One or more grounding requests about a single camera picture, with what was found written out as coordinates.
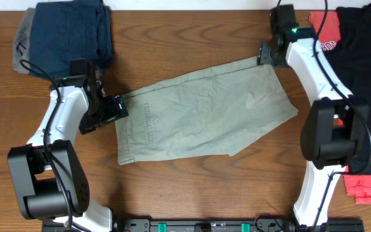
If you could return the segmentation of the khaki green shorts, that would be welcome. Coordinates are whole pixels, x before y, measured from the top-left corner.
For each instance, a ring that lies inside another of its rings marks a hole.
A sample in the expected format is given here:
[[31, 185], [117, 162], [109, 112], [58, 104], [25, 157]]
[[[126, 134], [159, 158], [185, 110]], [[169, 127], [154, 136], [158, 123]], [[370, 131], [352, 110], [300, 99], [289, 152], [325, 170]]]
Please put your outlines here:
[[118, 162], [233, 156], [295, 117], [269, 65], [255, 57], [187, 73], [125, 94]]

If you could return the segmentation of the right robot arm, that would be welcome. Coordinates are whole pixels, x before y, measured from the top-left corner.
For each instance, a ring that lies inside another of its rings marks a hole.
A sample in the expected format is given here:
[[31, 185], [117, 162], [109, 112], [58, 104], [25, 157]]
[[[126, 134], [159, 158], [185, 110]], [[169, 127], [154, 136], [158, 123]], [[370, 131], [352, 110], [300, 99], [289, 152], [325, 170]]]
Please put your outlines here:
[[371, 136], [368, 104], [340, 81], [310, 28], [275, 33], [261, 44], [257, 63], [292, 68], [310, 102], [300, 136], [306, 172], [293, 217], [260, 219], [257, 230], [364, 231], [362, 220], [329, 219], [327, 213], [336, 182]]

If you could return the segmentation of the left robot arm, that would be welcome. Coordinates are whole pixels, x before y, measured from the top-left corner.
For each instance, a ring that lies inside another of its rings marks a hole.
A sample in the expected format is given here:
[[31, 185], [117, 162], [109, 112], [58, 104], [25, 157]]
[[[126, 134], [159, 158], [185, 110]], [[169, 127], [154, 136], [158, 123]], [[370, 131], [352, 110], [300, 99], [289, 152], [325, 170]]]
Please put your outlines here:
[[27, 220], [40, 220], [43, 231], [117, 231], [112, 210], [90, 197], [74, 144], [78, 133], [127, 117], [123, 97], [104, 93], [104, 81], [86, 59], [72, 60], [69, 76], [61, 78], [25, 59], [20, 64], [51, 85], [37, 131], [7, 156], [19, 211]]

